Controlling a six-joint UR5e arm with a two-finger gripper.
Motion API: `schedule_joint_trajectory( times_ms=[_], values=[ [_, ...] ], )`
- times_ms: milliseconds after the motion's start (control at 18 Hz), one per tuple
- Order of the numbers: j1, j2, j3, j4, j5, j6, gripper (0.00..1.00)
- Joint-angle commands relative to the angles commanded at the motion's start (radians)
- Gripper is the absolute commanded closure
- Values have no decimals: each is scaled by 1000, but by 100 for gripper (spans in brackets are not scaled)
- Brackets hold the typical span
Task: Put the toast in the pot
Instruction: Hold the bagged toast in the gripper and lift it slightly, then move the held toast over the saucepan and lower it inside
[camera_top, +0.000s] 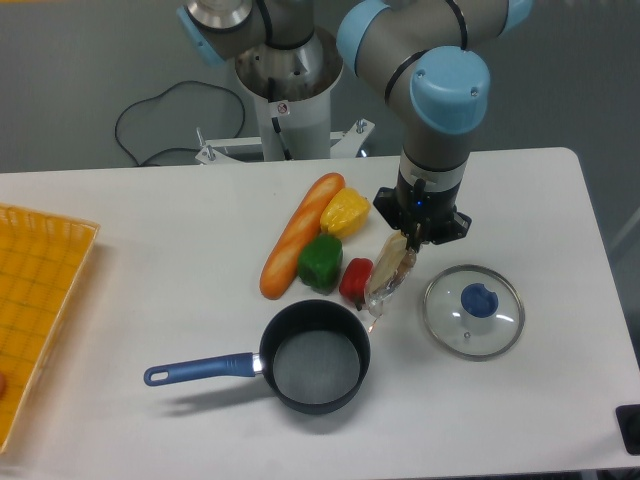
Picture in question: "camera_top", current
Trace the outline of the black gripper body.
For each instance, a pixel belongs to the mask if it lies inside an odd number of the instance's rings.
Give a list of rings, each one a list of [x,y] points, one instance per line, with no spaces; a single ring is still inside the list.
[[[398,174],[395,188],[381,187],[373,206],[387,224],[407,238],[412,225],[420,224],[420,245],[444,243],[464,238],[472,219],[456,207],[460,184],[445,191],[429,191],[423,179],[408,183]]]

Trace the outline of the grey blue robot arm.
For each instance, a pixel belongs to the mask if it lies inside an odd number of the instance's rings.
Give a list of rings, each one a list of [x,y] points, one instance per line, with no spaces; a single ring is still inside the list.
[[[329,155],[329,95],[344,70],[379,95],[406,132],[397,183],[375,208],[409,250],[467,234],[456,196],[490,73],[474,47],[523,22],[528,1],[362,1],[336,34],[312,1],[189,1],[177,15],[201,58],[232,62],[253,96],[266,160]]]

